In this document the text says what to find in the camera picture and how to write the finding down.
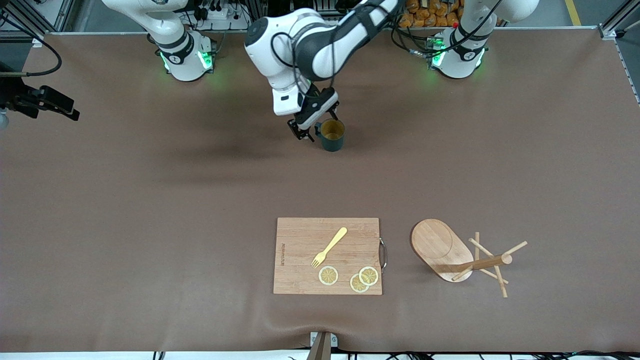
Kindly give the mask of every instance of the mug handle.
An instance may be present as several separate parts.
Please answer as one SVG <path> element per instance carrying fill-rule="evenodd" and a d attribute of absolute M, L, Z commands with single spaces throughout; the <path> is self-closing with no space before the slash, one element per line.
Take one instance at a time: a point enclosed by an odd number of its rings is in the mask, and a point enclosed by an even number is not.
<path fill-rule="evenodd" d="M 316 129 L 316 136 L 317 137 L 322 137 L 321 133 L 320 133 L 320 127 L 322 126 L 321 122 L 316 122 L 316 124 L 314 125 L 314 128 Z"/>

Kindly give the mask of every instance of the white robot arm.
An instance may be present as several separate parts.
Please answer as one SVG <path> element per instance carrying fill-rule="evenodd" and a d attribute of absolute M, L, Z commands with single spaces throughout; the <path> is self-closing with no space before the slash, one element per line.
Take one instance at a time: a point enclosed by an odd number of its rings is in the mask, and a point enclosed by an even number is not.
<path fill-rule="evenodd" d="M 527 18 L 538 6 L 539 0 L 467 0 L 465 12 L 458 27 L 446 29 L 436 35 L 443 40 L 442 49 L 462 41 L 477 28 L 468 40 L 455 49 L 434 58 L 432 64 L 442 74 L 450 78 L 465 78 L 480 66 L 484 54 L 484 45 L 495 28 L 498 17 L 509 22 L 518 22 Z M 490 9 L 495 11 L 489 16 Z"/>
<path fill-rule="evenodd" d="M 244 48 L 273 88 L 276 115 L 296 114 L 297 128 L 306 131 L 332 109 L 338 101 L 335 90 L 319 92 L 312 81 L 333 78 L 401 5 L 399 0 L 363 0 L 336 26 L 327 25 L 320 14 L 307 8 L 254 22 Z"/>
<path fill-rule="evenodd" d="M 211 39 L 186 31 L 175 10 L 188 0 L 102 0 L 145 28 L 160 48 L 164 66 L 176 79 L 193 81 L 213 68 Z"/>

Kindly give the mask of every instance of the metal handle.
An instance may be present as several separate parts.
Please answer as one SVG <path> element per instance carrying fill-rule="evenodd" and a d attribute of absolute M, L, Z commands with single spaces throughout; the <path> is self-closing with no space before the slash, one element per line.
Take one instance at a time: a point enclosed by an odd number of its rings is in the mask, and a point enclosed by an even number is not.
<path fill-rule="evenodd" d="M 382 245 L 382 250 L 385 255 L 385 262 L 384 264 L 382 264 L 382 268 L 380 268 L 380 272 L 384 274 L 385 268 L 387 267 L 387 246 L 385 245 L 385 242 L 382 241 L 382 238 L 380 238 L 380 245 Z"/>

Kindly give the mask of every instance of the cutting board handle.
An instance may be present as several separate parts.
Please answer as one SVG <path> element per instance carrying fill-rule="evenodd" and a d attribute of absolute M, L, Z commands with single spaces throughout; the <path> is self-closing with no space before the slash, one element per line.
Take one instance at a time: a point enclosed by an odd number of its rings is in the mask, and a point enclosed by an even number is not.
<path fill-rule="evenodd" d="M 385 242 L 382 241 L 382 237 L 380 238 L 380 245 L 382 246 L 382 254 L 384 254 L 385 259 L 384 262 L 380 261 L 380 263 L 382 264 L 382 266 L 380 267 L 380 273 L 384 274 L 385 268 L 387 267 L 387 246 L 385 245 Z"/>

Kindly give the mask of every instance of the yellow plastic fork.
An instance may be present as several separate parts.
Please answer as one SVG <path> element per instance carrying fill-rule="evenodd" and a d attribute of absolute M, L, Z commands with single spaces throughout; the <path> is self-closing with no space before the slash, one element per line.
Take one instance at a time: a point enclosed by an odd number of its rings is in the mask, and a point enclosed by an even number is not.
<path fill-rule="evenodd" d="M 335 236 L 333 237 L 329 245 L 327 245 L 326 248 L 324 248 L 324 251 L 319 252 L 318 255 L 316 255 L 314 260 L 311 262 L 311 266 L 313 268 L 317 268 L 326 258 L 326 253 L 329 252 L 329 250 L 331 250 L 335 246 L 335 244 L 337 244 L 338 241 L 340 241 L 340 239 L 344 237 L 346 233 L 347 233 L 347 228 L 341 227 L 340 230 L 338 230 L 338 232 L 335 233 Z"/>

